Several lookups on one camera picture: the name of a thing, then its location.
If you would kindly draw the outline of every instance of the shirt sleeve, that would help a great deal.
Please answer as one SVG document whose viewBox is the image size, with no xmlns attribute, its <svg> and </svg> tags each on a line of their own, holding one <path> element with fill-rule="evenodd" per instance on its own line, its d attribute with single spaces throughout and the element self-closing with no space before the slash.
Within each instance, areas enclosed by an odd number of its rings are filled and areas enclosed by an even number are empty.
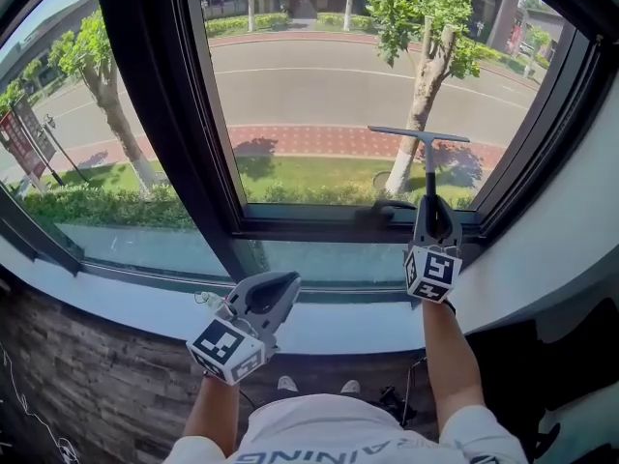
<svg viewBox="0 0 619 464">
<path fill-rule="evenodd" d="M 221 449 L 206 437 L 183 437 L 172 447 L 163 464 L 211 464 L 225 462 Z"/>
<path fill-rule="evenodd" d="M 522 445 L 484 406 L 463 407 L 445 424 L 439 443 L 460 449 L 472 464 L 526 464 Z"/>
</svg>

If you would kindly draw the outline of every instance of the road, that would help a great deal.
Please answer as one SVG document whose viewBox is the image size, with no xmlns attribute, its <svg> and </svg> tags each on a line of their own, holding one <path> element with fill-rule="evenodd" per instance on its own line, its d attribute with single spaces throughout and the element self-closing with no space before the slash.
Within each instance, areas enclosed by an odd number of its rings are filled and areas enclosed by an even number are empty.
<svg viewBox="0 0 619 464">
<path fill-rule="evenodd" d="M 374 45 L 325 41 L 240 43 L 211 49 L 226 123 L 237 125 L 368 124 L 403 127 L 412 99 L 413 66 L 406 57 L 390 68 Z M 412 53 L 414 61 L 419 59 Z M 120 100 L 134 134 L 143 133 L 122 80 Z M 88 89 L 65 89 L 35 106 L 56 119 L 66 149 L 113 139 Z M 427 122 L 428 131 L 466 135 L 507 146 L 536 92 L 507 77 L 447 79 Z M 0 172 L 15 165 L 0 154 Z"/>
</svg>

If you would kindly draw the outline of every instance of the window frame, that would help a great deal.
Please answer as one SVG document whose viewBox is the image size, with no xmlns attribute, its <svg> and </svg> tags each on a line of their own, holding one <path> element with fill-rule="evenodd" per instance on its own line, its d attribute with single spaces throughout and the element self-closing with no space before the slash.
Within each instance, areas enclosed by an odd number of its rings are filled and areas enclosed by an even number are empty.
<svg viewBox="0 0 619 464">
<path fill-rule="evenodd" d="M 14 0 L 12 11 L 0 18 L 0 43 L 41 1 Z M 557 5 L 555 0 L 547 1 Z M 602 1 L 601 8 L 607 8 Z M 581 9 L 563 2 L 557 8 L 566 19 L 592 21 L 589 16 L 574 18 Z M 355 222 L 355 212 L 367 207 L 248 203 L 222 115 L 199 0 L 100 0 L 100 4 L 139 120 L 170 183 L 231 280 L 238 282 L 261 271 L 251 239 L 394 244 L 411 239 L 416 216 L 411 210 L 394 209 L 391 221 L 381 227 Z M 612 36 L 612 23 L 607 16 L 602 20 L 593 31 Z M 475 198 L 473 211 L 457 212 L 470 245 L 464 247 L 466 264 L 543 192 L 595 119 L 616 74 L 617 60 L 608 40 L 591 42 L 592 30 L 587 34 L 589 38 L 566 21 L 547 78 L 496 174 Z M 170 290 L 229 286 L 225 279 L 160 275 L 76 258 L 5 190 L 0 190 L 0 204 L 0 235 L 29 259 L 50 259 L 74 275 L 84 272 Z M 360 291 L 337 282 L 304 287 L 315 294 L 326 289 L 342 294 L 401 294 L 389 286 Z"/>
</svg>

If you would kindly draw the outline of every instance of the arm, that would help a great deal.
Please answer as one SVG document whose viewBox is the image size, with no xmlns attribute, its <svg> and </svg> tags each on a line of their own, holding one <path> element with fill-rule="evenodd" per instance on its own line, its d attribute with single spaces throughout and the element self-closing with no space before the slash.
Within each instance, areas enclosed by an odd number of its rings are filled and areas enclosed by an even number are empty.
<svg viewBox="0 0 619 464">
<path fill-rule="evenodd" d="M 215 442 L 223 454 L 229 457 L 236 448 L 238 420 L 239 385 L 230 387 L 209 376 L 202 380 L 183 436 L 206 437 Z"/>
<path fill-rule="evenodd" d="M 439 431 L 459 409 L 484 406 L 482 378 L 456 316 L 446 304 L 422 301 L 427 370 L 436 402 Z"/>
</svg>

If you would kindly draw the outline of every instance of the white shoe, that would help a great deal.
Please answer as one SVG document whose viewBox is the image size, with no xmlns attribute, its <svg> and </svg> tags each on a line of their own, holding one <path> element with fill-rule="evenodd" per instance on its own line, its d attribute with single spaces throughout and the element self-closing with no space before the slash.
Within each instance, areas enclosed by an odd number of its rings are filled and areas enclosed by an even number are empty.
<svg viewBox="0 0 619 464">
<path fill-rule="evenodd" d="M 278 390 L 291 392 L 299 391 L 299 389 L 297 389 L 297 384 L 294 383 L 294 380 L 292 380 L 292 378 L 290 378 L 289 376 L 280 377 L 280 380 L 278 381 Z"/>
<path fill-rule="evenodd" d="M 361 385 L 357 380 L 348 380 L 339 393 L 360 393 Z"/>
</svg>

